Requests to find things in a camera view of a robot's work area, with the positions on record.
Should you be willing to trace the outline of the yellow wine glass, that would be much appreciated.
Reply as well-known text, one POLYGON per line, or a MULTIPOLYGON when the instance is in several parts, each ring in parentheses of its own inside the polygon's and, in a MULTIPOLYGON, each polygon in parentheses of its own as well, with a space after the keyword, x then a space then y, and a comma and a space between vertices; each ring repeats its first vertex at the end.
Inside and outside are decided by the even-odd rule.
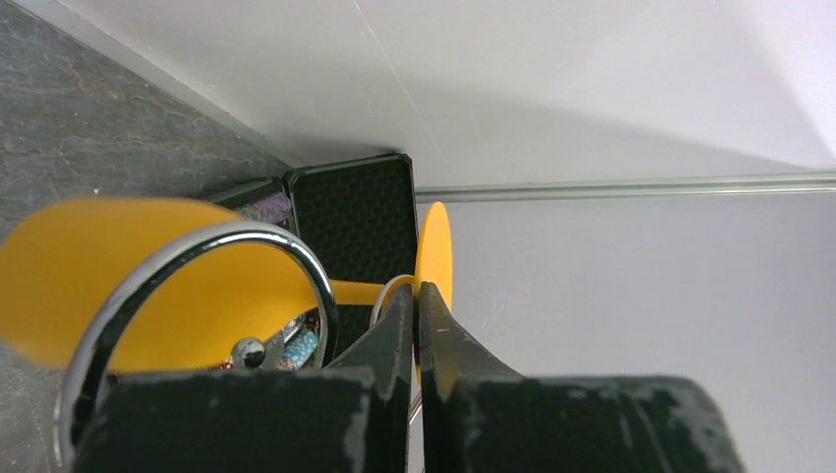
MULTIPOLYGON (((204 201, 177 198, 74 199, 25 219, 1 245, 1 339, 19 356, 66 374, 87 324, 141 262, 188 233, 248 220, 204 201)), ((418 240, 413 298, 435 285, 453 301, 453 252, 445 207, 435 203, 418 240)), ((284 311, 281 284, 310 295, 303 274, 278 249, 239 243, 210 251, 177 270, 139 307, 105 374, 213 369, 251 343, 265 345, 296 316, 284 311)))

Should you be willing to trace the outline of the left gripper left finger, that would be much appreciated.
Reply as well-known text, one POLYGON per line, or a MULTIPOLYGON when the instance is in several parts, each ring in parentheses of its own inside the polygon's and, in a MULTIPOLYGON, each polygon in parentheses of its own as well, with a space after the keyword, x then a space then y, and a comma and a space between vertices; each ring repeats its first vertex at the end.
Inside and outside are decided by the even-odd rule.
POLYGON ((323 370, 174 372, 117 384, 76 472, 403 472, 413 295, 323 370))

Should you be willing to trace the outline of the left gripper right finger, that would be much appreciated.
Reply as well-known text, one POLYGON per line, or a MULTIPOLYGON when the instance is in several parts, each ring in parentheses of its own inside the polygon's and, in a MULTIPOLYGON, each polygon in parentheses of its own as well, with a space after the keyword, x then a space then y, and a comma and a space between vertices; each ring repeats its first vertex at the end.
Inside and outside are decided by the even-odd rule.
POLYGON ((429 472, 741 472, 723 413, 686 377, 526 376, 417 300, 429 472))

